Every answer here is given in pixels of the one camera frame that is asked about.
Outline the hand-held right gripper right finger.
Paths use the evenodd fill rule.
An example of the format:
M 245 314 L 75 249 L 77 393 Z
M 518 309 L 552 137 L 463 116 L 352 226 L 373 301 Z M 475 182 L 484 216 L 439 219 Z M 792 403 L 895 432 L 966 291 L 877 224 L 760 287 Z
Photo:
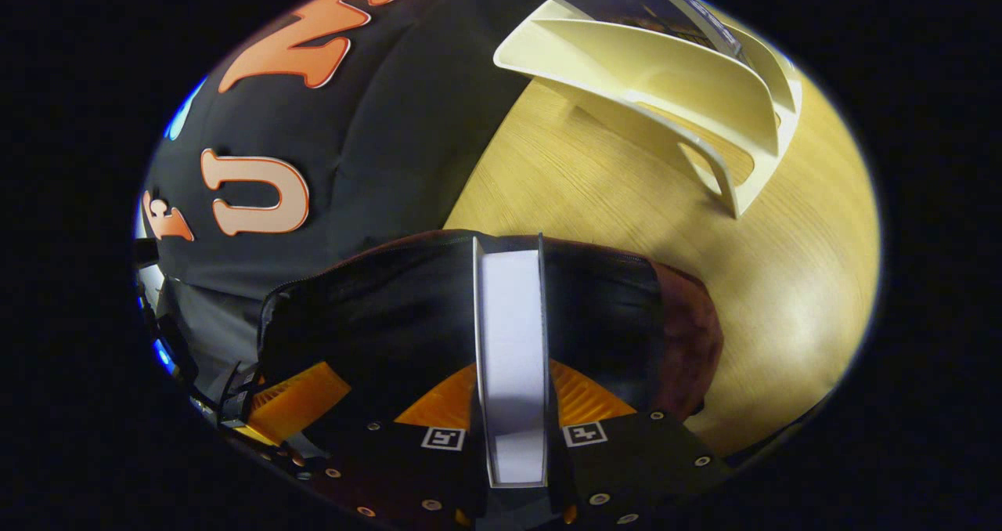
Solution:
M 673 414 L 638 410 L 587 375 L 550 363 L 556 392 L 558 529 L 649 529 L 733 470 Z

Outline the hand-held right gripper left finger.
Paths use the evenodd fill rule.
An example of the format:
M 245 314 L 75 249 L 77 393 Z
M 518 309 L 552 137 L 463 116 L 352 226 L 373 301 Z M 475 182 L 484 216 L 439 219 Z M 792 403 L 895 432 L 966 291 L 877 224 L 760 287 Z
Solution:
M 475 367 L 402 380 L 352 381 L 321 363 L 335 403 L 308 425 L 301 480 L 372 530 L 472 530 L 485 510 L 483 446 L 471 434 Z

